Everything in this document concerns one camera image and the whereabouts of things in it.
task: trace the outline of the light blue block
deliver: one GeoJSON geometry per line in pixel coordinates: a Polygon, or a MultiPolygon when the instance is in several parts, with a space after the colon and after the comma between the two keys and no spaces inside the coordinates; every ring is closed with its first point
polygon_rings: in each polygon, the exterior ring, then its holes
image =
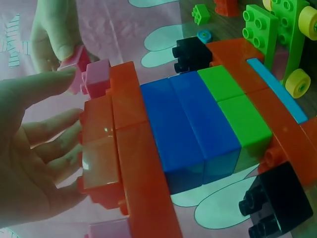
{"type": "Polygon", "coordinates": [[[205,159],[204,184],[233,174],[241,145],[196,71],[169,78],[205,159]]]}
{"type": "Polygon", "coordinates": [[[247,62],[277,95],[298,124],[304,123],[308,120],[307,116],[300,106],[298,106],[294,98],[258,59],[248,59],[247,62]]]}
{"type": "Polygon", "coordinates": [[[201,186],[204,157],[170,81],[144,84],[141,92],[171,194],[201,186]]]}

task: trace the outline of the plastic tablecloth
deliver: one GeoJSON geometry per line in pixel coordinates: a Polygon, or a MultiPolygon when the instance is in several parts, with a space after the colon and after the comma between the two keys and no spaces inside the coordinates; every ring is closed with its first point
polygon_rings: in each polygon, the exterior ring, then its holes
{"type": "MultiPolygon", "coordinates": [[[[2,0],[0,79],[34,73],[30,31],[36,0],[2,0]]],[[[88,50],[112,65],[134,61],[140,84],[175,74],[171,48],[183,38],[177,0],[78,0],[79,22],[88,50]]],[[[67,93],[32,106],[24,122],[39,121],[70,108],[83,108],[86,96],[67,93]]],[[[238,202],[255,179],[256,166],[172,196],[184,238],[247,238],[249,217],[238,202]]],[[[70,184],[81,171],[65,181],[70,184]]],[[[51,219],[0,230],[0,238],[83,238],[91,223],[121,218],[89,198],[51,219]]]]}

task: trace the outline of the child's hand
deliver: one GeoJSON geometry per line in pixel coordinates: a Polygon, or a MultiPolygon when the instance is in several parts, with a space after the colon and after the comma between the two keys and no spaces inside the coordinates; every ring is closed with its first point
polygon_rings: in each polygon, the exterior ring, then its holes
{"type": "Polygon", "coordinates": [[[74,74],[70,69],[0,81],[0,228],[53,217],[85,198],[76,183],[56,187],[79,169],[81,110],[21,124],[28,107],[64,92],[74,74]]]}
{"type": "Polygon", "coordinates": [[[76,0],[38,0],[31,32],[31,57],[36,71],[55,71],[59,62],[72,56],[74,47],[80,44],[76,0]]]}

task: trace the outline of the lime green block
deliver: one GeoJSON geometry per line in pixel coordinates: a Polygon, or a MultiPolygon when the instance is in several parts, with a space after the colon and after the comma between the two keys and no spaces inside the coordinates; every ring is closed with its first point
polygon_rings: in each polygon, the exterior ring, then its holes
{"type": "Polygon", "coordinates": [[[264,65],[271,70],[277,40],[278,18],[258,5],[247,5],[243,12],[246,27],[242,34],[264,56],[264,65]]]}
{"type": "Polygon", "coordinates": [[[240,144],[235,173],[259,162],[271,140],[272,132],[246,95],[219,102],[240,144]]]}
{"type": "Polygon", "coordinates": [[[271,13],[280,21],[277,40],[289,51],[283,77],[284,86],[288,76],[298,69],[301,61],[305,35],[299,30],[298,18],[303,8],[308,5],[309,3],[305,0],[272,0],[271,13]]]}
{"type": "Polygon", "coordinates": [[[217,102],[244,95],[236,80],[222,65],[197,72],[217,102]]]}
{"type": "Polygon", "coordinates": [[[210,14],[205,4],[197,4],[193,8],[192,17],[197,25],[203,25],[209,22],[210,14]]]}

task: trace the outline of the fingernail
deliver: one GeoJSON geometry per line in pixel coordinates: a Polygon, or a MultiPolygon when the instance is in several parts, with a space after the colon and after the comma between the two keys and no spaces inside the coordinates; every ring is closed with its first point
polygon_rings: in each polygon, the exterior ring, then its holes
{"type": "Polygon", "coordinates": [[[58,54],[58,58],[61,61],[64,61],[65,59],[71,57],[74,53],[74,48],[68,45],[62,46],[59,48],[57,54],[58,54]]]}

